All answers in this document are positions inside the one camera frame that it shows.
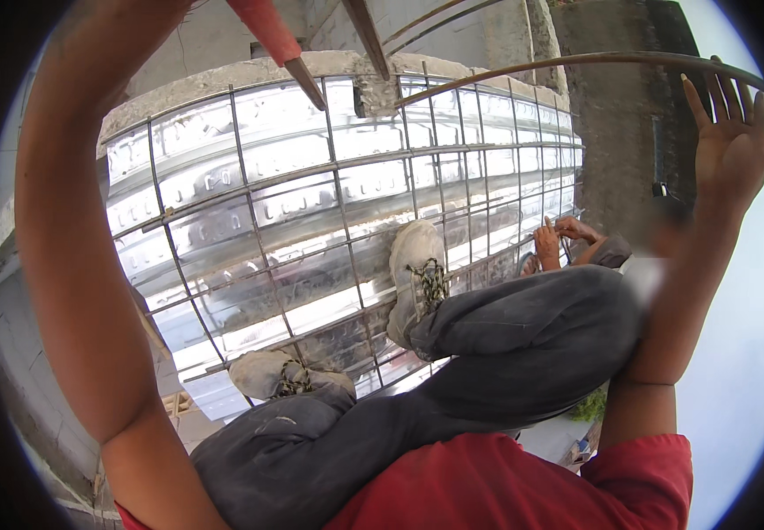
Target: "pant leg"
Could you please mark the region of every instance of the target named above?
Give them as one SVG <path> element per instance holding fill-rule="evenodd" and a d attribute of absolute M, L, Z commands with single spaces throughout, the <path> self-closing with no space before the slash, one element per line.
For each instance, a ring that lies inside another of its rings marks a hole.
<path fill-rule="evenodd" d="M 585 265 L 445 300 L 411 342 L 457 357 L 415 390 L 446 415 L 501 429 L 560 414 L 631 356 L 640 312 L 622 280 Z"/>
<path fill-rule="evenodd" d="M 400 456 L 470 427 L 418 394 L 352 403 L 331 385 L 260 405 L 204 440 L 191 459 L 226 523 L 319 528 Z"/>
<path fill-rule="evenodd" d="M 567 270 L 443 302 L 418 328 L 437 358 L 459 357 L 408 393 L 351 408 L 321 391 L 287 397 L 203 441 L 192 457 L 218 512 L 233 528 L 318 528 L 408 451 L 575 404 L 628 354 L 612 318 L 620 311 L 610 275 L 620 275 Z M 322 404 L 302 401 L 316 396 Z"/>

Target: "red shirt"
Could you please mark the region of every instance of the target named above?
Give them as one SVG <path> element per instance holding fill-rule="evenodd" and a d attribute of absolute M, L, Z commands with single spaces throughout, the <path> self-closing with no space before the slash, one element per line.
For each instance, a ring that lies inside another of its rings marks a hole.
<path fill-rule="evenodd" d="M 461 434 L 404 454 L 326 525 L 342 528 L 685 528 L 688 440 L 620 443 L 581 477 L 525 453 L 504 434 Z M 120 508 L 123 526 L 144 526 Z"/>

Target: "shoelace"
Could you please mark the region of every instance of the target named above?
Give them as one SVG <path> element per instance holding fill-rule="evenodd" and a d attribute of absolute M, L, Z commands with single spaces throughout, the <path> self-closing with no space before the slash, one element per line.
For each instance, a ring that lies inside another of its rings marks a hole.
<path fill-rule="evenodd" d="M 314 390 L 312 387 L 312 378 L 308 374 L 308 371 L 305 371 L 305 380 L 304 381 L 289 381 L 287 374 L 285 374 L 285 370 L 287 370 L 288 365 L 290 363 L 296 363 L 300 366 L 302 366 L 299 361 L 294 359 L 288 359 L 284 361 L 284 364 L 281 366 L 281 381 L 279 383 L 281 384 L 281 387 L 279 388 L 278 393 L 276 393 L 273 397 L 274 398 L 285 398 L 287 396 L 295 396 L 296 394 L 302 394 L 304 392 L 310 392 Z"/>
<path fill-rule="evenodd" d="M 450 296 L 450 290 L 444 281 L 444 266 L 435 258 L 429 258 L 426 264 L 419 268 L 406 265 L 406 270 L 420 278 L 429 311 L 437 309 L 437 305 Z"/>

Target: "red handle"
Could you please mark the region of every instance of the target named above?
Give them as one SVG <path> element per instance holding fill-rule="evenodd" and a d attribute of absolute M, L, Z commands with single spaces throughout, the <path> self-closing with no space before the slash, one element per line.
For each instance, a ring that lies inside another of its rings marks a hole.
<path fill-rule="evenodd" d="M 226 0 L 280 67 L 302 50 L 270 0 Z"/>

